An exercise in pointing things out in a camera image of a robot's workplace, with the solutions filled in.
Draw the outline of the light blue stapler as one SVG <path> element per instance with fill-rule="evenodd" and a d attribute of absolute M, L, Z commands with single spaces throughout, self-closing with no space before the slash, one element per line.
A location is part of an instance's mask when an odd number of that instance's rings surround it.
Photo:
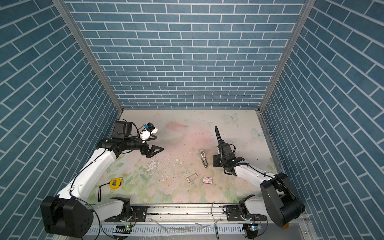
<path fill-rule="evenodd" d="M 209 164 L 208 164 L 208 161 L 207 161 L 207 158 L 206 158 L 205 151 L 201 150 L 200 154 L 201 154 L 202 163 L 203 163 L 204 167 L 207 168 L 209 166 Z"/>

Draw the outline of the red white staple box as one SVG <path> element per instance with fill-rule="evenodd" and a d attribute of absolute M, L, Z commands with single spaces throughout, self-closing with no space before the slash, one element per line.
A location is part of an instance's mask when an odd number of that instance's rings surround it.
<path fill-rule="evenodd" d="M 204 184 L 212 185 L 212 184 L 213 184 L 213 178 L 210 178 L 210 177 L 203 177 L 203 183 L 204 183 Z"/>

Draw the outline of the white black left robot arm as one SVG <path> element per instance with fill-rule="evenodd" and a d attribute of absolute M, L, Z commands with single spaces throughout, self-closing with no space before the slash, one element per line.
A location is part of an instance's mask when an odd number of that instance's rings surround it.
<path fill-rule="evenodd" d="M 104 220 L 128 223 L 127 229 L 136 225 L 138 215 L 128 198 L 112 197 L 109 202 L 98 202 L 96 205 L 87 202 L 93 187 L 121 154 L 138 150 L 142 156 L 150 159 L 164 150 L 148 144 L 157 138 L 155 134 L 158 129 L 152 123 L 136 129 L 134 136 L 132 128 L 135 126 L 123 119 L 115 121 L 112 135 L 97 143 L 88 162 L 68 185 L 54 197 L 43 199 L 40 209 L 48 234 L 82 238 L 94 224 L 99 226 L 98 232 L 102 233 Z"/>

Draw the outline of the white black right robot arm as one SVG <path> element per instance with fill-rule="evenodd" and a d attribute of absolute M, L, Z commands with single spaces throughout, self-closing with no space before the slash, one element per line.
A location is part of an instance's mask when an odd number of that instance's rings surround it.
<path fill-rule="evenodd" d="M 218 154 L 213 158 L 214 167 L 222 167 L 224 173 L 239 177 L 254 186 L 259 186 L 263 199 L 250 195 L 240 201 L 240 210 L 245 219 L 253 215 L 269 217 L 277 226 L 283 227 L 305 212 L 305 205 L 289 177 L 284 173 L 274 174 L 253 167 L 242 157 L 235 156 L 235 148 L 220 141 Z"/>

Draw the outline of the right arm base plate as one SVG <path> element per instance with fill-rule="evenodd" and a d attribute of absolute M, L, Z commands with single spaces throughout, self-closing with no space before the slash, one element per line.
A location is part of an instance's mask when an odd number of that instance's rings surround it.
<path fill-rule="evenodd" d="M 264 215 L 253 215 L 243 205 L 224 205 L 222 210 L 229 222 L 239 221 L 266 221 L 267 217 Z"/>

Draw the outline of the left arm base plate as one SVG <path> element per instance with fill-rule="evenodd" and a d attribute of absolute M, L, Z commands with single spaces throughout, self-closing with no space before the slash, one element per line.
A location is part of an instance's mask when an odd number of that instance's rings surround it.
<path fill-rule="evenodd" d="M 106 223 L 118 222 L 145 222 L 148 212 L 148 206 L 131 206 L 128 213 L 122 213 L 118 216 L 110 217 L 105 220 Z"/>

